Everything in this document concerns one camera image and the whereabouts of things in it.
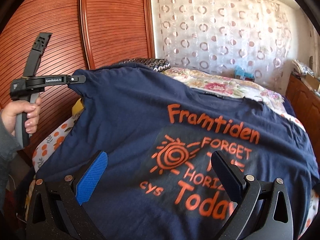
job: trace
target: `blue object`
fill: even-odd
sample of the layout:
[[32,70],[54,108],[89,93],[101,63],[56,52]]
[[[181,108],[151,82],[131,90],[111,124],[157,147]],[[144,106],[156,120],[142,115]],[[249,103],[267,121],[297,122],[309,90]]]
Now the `blue object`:
[[238,79],[250,80],[250,81],[253,81],[253,82],[255,80],[254,74],[250,74],[248,72],[245,72],[244,69],[241,68],[238,65],[236,65],[236,67],[235,67],[235,77],[238,78]]
[[106,239],[212,239],[233,210],[209,165],[221,149],[245,174],[284,180],[298,238],[319,174],[294,122],[263,102],[200,93],[136,63],[74,74],[87,78],[69,86],[85,109],[36,176],[59,181],[107,152],[108,172],[82,204]]
[[108,155],[101,152],[82,176],[76,186],[76,199],[80,205],[90,199],[107,165]]

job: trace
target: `white wall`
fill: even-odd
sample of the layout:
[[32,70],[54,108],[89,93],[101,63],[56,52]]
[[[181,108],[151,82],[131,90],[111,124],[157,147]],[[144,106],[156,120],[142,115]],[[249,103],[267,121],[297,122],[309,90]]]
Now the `white wall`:
[[286,13],[292,34],[291,48],[284,64],[285,71],[282,78],[282,87],[281,90],[278,91],[284,95],[288,85],[290,73],[293,70],[293,64],[291,63],[291,60],[295,58],[301,62],[304,62],[305,64],[308,64],[309,56],[311,55],[311,40],[310,28],[301,9],[293,9],[281,2],[279,2],[279,4],[282,5],[282,9]]

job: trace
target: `wooden slatted panel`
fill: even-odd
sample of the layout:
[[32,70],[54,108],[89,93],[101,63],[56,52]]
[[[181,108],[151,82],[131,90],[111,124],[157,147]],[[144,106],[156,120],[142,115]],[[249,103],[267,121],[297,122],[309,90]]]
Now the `wooden slatted panel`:
[[148,57],[143,0],[87,0],[87,19],[96,68]]
[[[0,35],[0,100],[10,102],[9,86],[19,78],[39,32],[52,32],[37,75],[72,74],[85,68],[80,40],[78,0],[25,0]],[[38,131],[25,152],[36,146],[71,116],[78,95],[67,86],[49,87],[41,95],[43,106]]]

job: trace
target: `bed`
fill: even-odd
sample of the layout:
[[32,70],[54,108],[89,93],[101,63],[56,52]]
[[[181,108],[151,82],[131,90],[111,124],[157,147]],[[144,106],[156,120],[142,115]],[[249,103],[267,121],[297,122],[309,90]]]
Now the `bed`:
[[[285,117],[305,131],[301,122],[293,116],[294,112],[292,111],[292,108],[290,108],[290,104],[285,102],[285,99],[280,94],[267,90],[258,84],[250,81],[210,75],[199,70],[190,70],[179,67],[170,68],[164,71],[163,74],[180,81],[191,88],[204,91],[214,91],[219,95],[231,98],[246,97],[255,101],[262,101],[275,113]],[[83,106],[79,100],[73,107],[73,116],[57,127],[38,145],[32,156],[32,164],[35,172],[39,170],[43,163],[48,160],[53,152],[61,145],[64,138],[71,131],[75,122],[81,115],[82,109]],[[34,184],[35,180],[30,184],[28,196],[26,198],[25,219],[28,215],[28,203],[31,198]],[[311,200],[309,204],[308,218],[302,233],[308,228],[318,211],[319,196],[316,195],[313,190],[310,192],[310,195]]]

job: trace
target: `yellow fabric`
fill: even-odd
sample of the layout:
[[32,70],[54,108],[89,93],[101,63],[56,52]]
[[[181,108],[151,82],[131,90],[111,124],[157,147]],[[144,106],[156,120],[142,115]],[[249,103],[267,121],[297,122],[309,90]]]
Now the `yellow fabric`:
[[72,115],[75,116],[78,114],[82,109],[84,109],[84,106],[82,104],[82,99],[79,99],[75,105],[72,108]]

